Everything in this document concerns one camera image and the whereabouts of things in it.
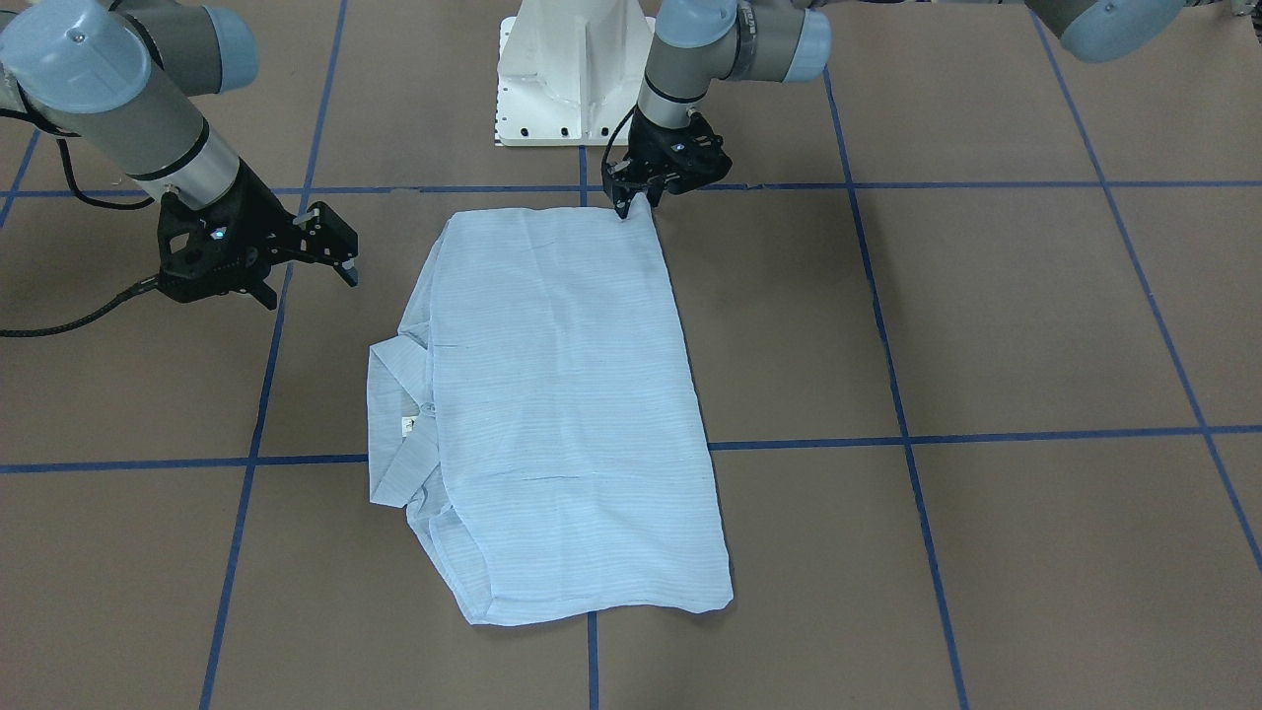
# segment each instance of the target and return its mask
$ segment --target striped fabric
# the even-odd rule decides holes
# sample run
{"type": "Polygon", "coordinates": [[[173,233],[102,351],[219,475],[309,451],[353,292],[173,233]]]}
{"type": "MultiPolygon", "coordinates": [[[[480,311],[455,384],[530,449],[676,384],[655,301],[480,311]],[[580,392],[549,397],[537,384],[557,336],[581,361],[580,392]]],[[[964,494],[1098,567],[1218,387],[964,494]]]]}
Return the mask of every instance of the striped fabric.
{"type": "Polygon", "coordinates": [[[406,507],[472,624],[727,605],[714,474],[642,195],[626,221],[452,217],[399,335],[370,351],[369,474],[370,501],[406,507]]]}

